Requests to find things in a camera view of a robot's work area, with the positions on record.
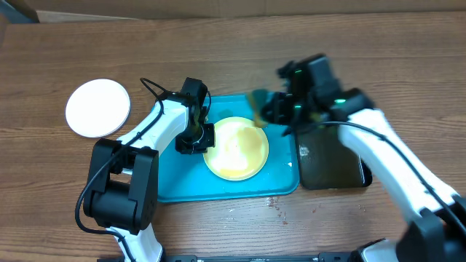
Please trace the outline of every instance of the blue cutting board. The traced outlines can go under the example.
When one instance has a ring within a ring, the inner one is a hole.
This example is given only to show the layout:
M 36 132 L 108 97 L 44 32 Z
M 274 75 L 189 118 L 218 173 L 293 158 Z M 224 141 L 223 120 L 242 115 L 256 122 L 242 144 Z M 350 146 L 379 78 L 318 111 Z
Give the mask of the blue cutting board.
M 231 116 L 253 119 L 245 95 L 212 97 L 208 122 L 216 123 Z M 182 155 L 175 150 L 175 140 L 159 157 L 160 202 L 188 202 L 241 197 L 264 197 L 293 192 L 299 184 L 299 168 L 294 137 L 282 137 L 284 126 L 269 124 L 264 132 L 269 141 L 269 157 L 252 178 L 224 180 L 212 173 L 201 154 Z

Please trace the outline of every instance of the wooden table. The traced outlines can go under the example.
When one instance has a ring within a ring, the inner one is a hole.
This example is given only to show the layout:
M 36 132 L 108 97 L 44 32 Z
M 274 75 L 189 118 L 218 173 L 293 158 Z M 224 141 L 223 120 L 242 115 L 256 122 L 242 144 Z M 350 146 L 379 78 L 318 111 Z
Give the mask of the wooden table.
M 464 12 L 8 25 L 0 49 L 0 260 L 120 254 L 112 237 L 74 223 L 96 139 L 73 133 L 64 109 L 80 84 L 97 78 L 122 83 L 133 102 L 116 138 L 154 104 L 142 76 L 171 90 L 198 78 L 213 95 L 278 90 L 276 68 L 325 52 L 345 88 L 365 90 L 419 158 L 466 194 L 465 29 Z M 406 227 L 377 179 L 367 189 L 159 204 L 153 225 L 169 254 L 203 256 L 352 250 Z

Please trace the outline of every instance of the teal object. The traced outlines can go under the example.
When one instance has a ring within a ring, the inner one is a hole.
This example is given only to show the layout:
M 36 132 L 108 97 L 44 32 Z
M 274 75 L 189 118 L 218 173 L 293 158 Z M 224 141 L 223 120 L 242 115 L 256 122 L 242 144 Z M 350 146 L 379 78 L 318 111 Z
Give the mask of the teal object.
M 212 97 L 208 122 L 231 116 L 253 119 L 245 95 Z M 284 126 L 269 124 L 264 132 L 269 141 L 269 157 L 252 178 L 229 181 L 212 173 L 201 154 L 182 155 L 175 140 L 159 158 L 160 202 L 188 202 L 242 197 L 265 197 L 293 192 L 299 185 L 299 168 L 294 137 L 282 137 Z

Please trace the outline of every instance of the round yellow plate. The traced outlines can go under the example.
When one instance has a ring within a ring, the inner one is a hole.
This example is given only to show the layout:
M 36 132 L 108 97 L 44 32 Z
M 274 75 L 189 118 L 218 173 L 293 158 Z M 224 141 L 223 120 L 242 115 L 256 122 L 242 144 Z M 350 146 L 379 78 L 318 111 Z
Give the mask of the round yellow plate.
M 229 117 L 215 123 L 216 146 L 204 153 L 205 164 L 227 180 L 245 180 L 264 166 L 269 141 L 261 128 L 242 117 Z

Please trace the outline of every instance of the yellow object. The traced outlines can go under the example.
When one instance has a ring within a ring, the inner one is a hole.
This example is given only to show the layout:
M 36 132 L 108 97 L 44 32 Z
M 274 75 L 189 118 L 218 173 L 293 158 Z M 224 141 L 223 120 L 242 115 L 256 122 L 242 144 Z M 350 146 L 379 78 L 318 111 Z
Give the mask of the yellow object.
M 227 180 L 245 180 L 264 166 L 269 141 L 261 128 L 242 117 L 229 117 L 215 123 L 216 146 L 204 153 L 205 164 Z

